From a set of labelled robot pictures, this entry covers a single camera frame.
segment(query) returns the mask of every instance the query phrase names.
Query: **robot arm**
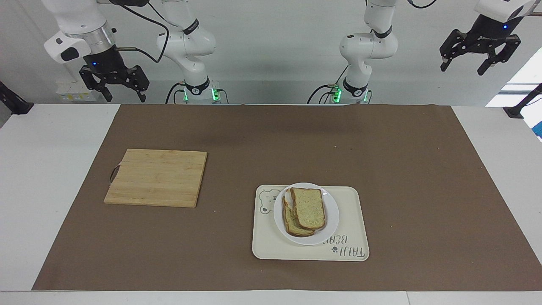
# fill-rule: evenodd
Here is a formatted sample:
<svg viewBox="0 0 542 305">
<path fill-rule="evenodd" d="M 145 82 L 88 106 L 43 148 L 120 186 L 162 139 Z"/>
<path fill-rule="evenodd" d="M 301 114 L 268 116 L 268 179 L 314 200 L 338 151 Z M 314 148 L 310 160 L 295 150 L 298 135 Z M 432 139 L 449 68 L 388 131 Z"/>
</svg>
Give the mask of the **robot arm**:
<svg viewBox="0 0 542 305">
<path fill-rule="evenodd" d="M 139 66 L 127 68 L 117 47 L 113 31 L 95 0 L 42 0 L 53 13 L 60 31 L 45 42 L 49 55 L 59 63 L 83 57 L 79 74 L 89 90 L 101 92 L 107 101 L 113 98 L 107 84 L 119 84 L 135 90 L 145 101 L 149 80 Z M 118 4 L 142 6 L 149 0 L 117 0 Z"/>
<path fill-rule="evenodd" d="M 199 56 L 214 53 L 215 37 L 199 25 L 199 21 L 190 10 L 188 0 L 162 0 L 165 19 L 180 31 L 170 34 L 164 56 L 173 60 L 181 69 L 186 84 L 185 96 L 188 100 L 211 101 L 217 99 L 214 82 L 209 78 L 205 65 Z M 157 40 L 158 48 L 162 49 L 165 34 L 160 34 Z"/>
<path fill-rule="evenodd" d="M 364 20 L 371 32 L 348 35 L 341 41 L 340 53 L 349 65 L 346 77 L 339 83 L 342 103 L 363 100 L 372 72 L 365 63 L 367 59 L 389 58 L 397 52 L 398 41 L 391 27 L 396 3 L 397 0 L 369 0 Z"/>
<path fill-rule="evenodd" d="M 512 31 L 539 3 L 540 0 L 479 0 L 474 10 L 480 15 L 470 31 L 453 30 L 441 46 L 441 70 L 446 71 L 452 59 L 465 53 L 487 54 L 478 75 L 498 62 L 507 62 L 521 43 Z M 497 54 L 495 49 L 502 45 L 505 46 Z"/>
</svg>

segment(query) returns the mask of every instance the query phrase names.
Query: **bread slice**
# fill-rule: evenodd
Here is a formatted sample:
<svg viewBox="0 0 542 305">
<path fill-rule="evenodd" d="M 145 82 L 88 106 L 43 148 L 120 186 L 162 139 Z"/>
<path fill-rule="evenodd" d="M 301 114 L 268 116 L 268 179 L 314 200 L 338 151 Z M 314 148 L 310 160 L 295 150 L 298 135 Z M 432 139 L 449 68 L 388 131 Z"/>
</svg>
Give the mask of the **bread slice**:
<svg viewBox="0 0 542 305">
<path fill-rule="evenodd" d="M 293 212 L 300 227 L 317 230 L 326 225 L 321 190 L 293 187 L 290 193 L 294 200 Z"/>
<path fill-rule="evenodd" d="M 284 218 L 284 225 L 286 226 L 286 232 L 288 232 L 288 234 L 297 237 L 307 237 L 314 234 L 314 230 L 306 230 L 297 224 L 294 213 L 284 196 L 282 197 L 282 205 L 282 217 Z"/>
</svg>

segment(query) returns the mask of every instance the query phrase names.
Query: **brown paper mat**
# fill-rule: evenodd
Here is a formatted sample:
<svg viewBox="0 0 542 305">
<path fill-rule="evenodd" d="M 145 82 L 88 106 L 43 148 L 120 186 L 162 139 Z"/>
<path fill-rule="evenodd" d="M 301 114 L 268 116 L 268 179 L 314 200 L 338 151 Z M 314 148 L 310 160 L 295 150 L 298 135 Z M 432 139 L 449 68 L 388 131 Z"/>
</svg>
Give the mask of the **brown paper mat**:
<svg viewBox="0 0 542 305">
<path fill-rule="evenodd" d="M 194 209 L 102 201 L 127 148 L 207 151 Z M 352 186 L 371 257 L 259 260 L 259 185 Z M 450 107 L 122 105 L 35 290 L 542 290 Z"/>
</svg>

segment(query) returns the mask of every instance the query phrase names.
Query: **white table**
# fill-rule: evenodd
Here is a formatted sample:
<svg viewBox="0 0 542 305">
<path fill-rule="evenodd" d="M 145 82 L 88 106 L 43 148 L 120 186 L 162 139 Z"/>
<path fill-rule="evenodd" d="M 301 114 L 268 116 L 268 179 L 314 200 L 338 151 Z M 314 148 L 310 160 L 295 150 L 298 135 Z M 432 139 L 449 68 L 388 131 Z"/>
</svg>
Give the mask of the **white table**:
<svg viewBox="0 0 542 305">
<path fill-rule="evenodd" d="M 542 304 L 541 291 L 30 291 L 118 107 L 39 104 L 0 129 L 0 304 Z M 542 143 L 501 109 L 454 111 L 542 262 Z"/>
</svg>

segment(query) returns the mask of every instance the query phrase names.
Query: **cable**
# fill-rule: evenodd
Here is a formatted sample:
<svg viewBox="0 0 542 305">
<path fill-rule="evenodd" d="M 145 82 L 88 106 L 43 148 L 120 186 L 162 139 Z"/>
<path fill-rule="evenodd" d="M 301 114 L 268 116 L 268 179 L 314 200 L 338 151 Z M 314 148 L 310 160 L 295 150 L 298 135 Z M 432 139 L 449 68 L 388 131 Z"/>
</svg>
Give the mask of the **cable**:
<svg viewBox="0 0 542 305">
<path fill-rule="evenodd" d="M 169 101 L 169 97 L 171 96 L 171 92 L 173 92 L 173 89 L 175 89 L 175 87 L 177 86 L 185 86 L 185 84 L 182 81 L 180 81 L 180 82 L 176 82 L 173 86 L 171 86 L 170 91 L 167 93 L 166 105 L 167 105 L 167 102 Z"/>
<path fill-rule="evenodd" d="M 340 78 L 343 77 L 343 75 L 344 75 L 344 73 L 346 72 L 347 69 L 348 69 L 348 65 L 346 65 L 346 68 L 344 68 L 343 72 L 340 74 L 340 76 L 337 79 L 337 81 L 335 82 L 335 84 L 337 84 L 337 85 L 339 84 Z M 328 93 L 331 95 L 331 93 L 333 93 L 333 89 L 331 89 Z M 326 101 L 324 102 L 324 104 L 327 104 L 327 100 L 330 98 L 330 95 L 327 96 Z"/>
<path fill-rule="evenodd" d="M 437 0 L 433 0 L 433 2 L 427 4 L 427 5 L 424 5 L 424 6 L 418 6 L 416 4 L 414 4 L 413 0 L 407 0 L 408 3 L 410 3 L 410 5 L 412 5 L 413 7 L 417 8 L 417 9 L 426 9 L 428 7 L 430 7 L 431 5 L 435 4 L 435 2 L 437 2 Z"/>
<path fill-rule="evenodd" d="M 322 90 L 323 88 L 327 88 L 327 85 L 321 85 L 320 87 L 316 88 L 316 90 L 314 90 L 311 94 L 311 96 L 308 98 L 308 101 L 307 101 L 307 105 L 311 103 L 311 99 L 312 97 L 320 90 Z"/>
<path fill-rule="evenodd" d="M 324 96 L 327 94 L 327 97 L 329 98 L 330 97 L 330 94 L 329 92 L 325 92 L 324 94 L 322 94 L 322 96 L 320 97 L 320 100 L 318 100 L 318 104 L 321 104 L 322 103 L 322 98 L 324 98 Z"/>
<path fill-rule="evenodd" d="M 156 15 L 158 15 L 158 17 L 160 17 L 163 21 L 167 22 L 166 18 L 164 18 L 164 16 L 162 16 L 162 15 L 154 8 L 154 6 L 152 5 L 152 3 L 149 2 L 149 6 L 150 6 L 151 9 L 156 13 Z"/>
<path fill-rule="evenodd" d="M 175 100 L 175 96 L 177 95 L 177 92 L 183 92 L 184 93 L 184 90 L 180 89 L 180 90 L 175 91 L 175 93 L 173 93 L 173 103 L 174 104 L 177 104 L 177 101 Z"/>
<path fill-rule="evenodd" d="M 226 95 L 226 103 L 228 103 L 228 105 L 230 104 L 230 100 L 228 99 L 228 93 L 226 92 L 226 90 L 217 89 L 216 92 L 224 92 L 224 94 Z"/>
<path fill-rule="evenodd" d="M 131 48 L 117 48 L 117 51 L 119 51 L 119 52 L 122 52 L 122 51 L 138 51 L 138 52 L 140 52 L 140 53 L 143 53 L 143 54 L 147 55 L 152 61 L 154 61 L 154 62 L 156 62 L 156 63 L 159 63 L 160 60 L 162 60 L 162 57 L 164 57 L 164 52 L 166 52 L 166 46 L 167 46 L 167 42 L 168 42 L 168 40 L 169 40 L 169 29 L 167 28 L 167 26 L 161 24 L 161 23 L 158 22 L 158 21 L 155 21 L 155 20 L 150 19 L 150 18 L 148 18 L 148 17 L 146 17 L 146 16 L 143 16 L 142 14 L 140 14 L 140 13 L 138 13 L 138 12 L 132 10 L 131 8 L 128 8 L 127 6 L 125 6 L 125 5 L 123 5 L 123 4 L 119 4 L 119 6 L 122 7 L 123 9 L 125 9 L 125 10 L 131 12 L 132 14 L 134 14 L 134 15 L 140 17 L 140 18 L 143 18 L 143 19 L 145 19 L 145 20 L 147 20 L 147 21 L 149 21 L 149 22 L 151 22 L 151 23 L 154 23 L 154 24 L 156 24 L 156 25 L 158 25 L 158 26 L 163 27 L 163 28 L 166 30 L 166 40 L 164 41 L 164 47 L 162 48 L 162 52 L 160 53 L 160 56 L 158 57 L 158 59 L 154 59 L 154 58 L 153 58 L 151 55 L 149 55 L 147 52 L 145 52 L 145 51 L 143 51 L 143 50 L 140 50 L 140 49 L 138 49 L 138 48 L 134 48 L 134 47 L 131 47 Z"/>
</svg>

